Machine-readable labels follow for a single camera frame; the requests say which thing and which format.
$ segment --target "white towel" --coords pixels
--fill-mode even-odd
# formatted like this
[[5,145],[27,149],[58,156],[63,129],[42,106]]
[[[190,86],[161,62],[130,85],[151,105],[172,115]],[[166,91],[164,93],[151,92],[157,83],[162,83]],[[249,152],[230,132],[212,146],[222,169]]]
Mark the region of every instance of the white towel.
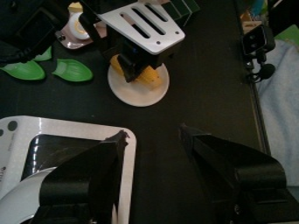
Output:
[[268,55],[276,74],[257,84],[273,157],[285,167],[289,186],[299,186],[299,52],[276,41]]

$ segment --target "yellow object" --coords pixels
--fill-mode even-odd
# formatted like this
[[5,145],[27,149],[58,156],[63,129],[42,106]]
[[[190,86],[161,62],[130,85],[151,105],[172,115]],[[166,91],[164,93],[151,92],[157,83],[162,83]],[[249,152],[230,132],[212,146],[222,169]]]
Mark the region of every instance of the yellow object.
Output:
[[[125,76],[125,72],[122,66],[118,62],[118,55],[115,55],[110,61],[111,66],[117,70],[117,72]],[[141,73],[138,78],[135,79],[137,82],[147,86],[150,89],[158,88],[164,84],[164,80],[159,76],[159,73],[149,66],[145,71]]]
[[82,5],[81,5],[81,3],[73,3],[73,4],[70,5],[70,11],[71,11],[71,12],[82,12],[83,9],[82,9]]

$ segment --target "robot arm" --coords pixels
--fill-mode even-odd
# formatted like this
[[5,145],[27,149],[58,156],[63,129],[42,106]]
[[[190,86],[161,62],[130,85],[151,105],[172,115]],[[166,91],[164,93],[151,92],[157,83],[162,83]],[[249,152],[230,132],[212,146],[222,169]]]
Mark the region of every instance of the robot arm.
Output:
[[[69,6],[81,2],[83,13],[79,21],[110,61],[119,54],[119,64],[126,81],[133,81],[151,66],[157,69],[180,49],[185,34],[154,0],[129,3],[102,3],[91,0],[26,0],[6,1],[2,8],[0,39],[18,50],[9,49],[0,63],[26,62],[42,54],[57,38],[63,38],[62,28],[69,23]],[[107,36],[102,38],[94,24],[107,24]]]

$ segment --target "black table surface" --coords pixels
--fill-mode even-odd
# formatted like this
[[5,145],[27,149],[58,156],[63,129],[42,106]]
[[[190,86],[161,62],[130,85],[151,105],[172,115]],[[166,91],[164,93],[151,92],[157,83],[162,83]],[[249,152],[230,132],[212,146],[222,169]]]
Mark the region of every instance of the black table surface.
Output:
[[[172,84],[150,107],[123,103],[109,86],[109,64],[94,45],[53,46],[41,62],[47,78],[18,80],[0,72],[0,118],[39,116],[131,129],[137,136],[130,223],[200,223],[205,209],[197,175],[181,145],[181,123],[265,150],[253,87],[245,82],[240,14],[234,0],[201,0],[184,28],[182,49],[165,64]],[[95,74],[73,83],[53,75],[58,59],[75,59]]]

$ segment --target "white plate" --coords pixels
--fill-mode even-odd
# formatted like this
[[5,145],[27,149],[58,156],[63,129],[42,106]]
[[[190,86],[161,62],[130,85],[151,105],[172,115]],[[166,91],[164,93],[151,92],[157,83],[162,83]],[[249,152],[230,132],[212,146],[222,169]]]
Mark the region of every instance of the white plate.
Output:
[[158,103],[168,92],[170,86],[170,75],[165,64],[157,68],[164,84],[155,89],[147,88],[138,82],[127,83],[126,77],[119,75],[114,67],[110,66],[107,73],[109,85],[117,97],[127,104],[137,107],[146,107]]

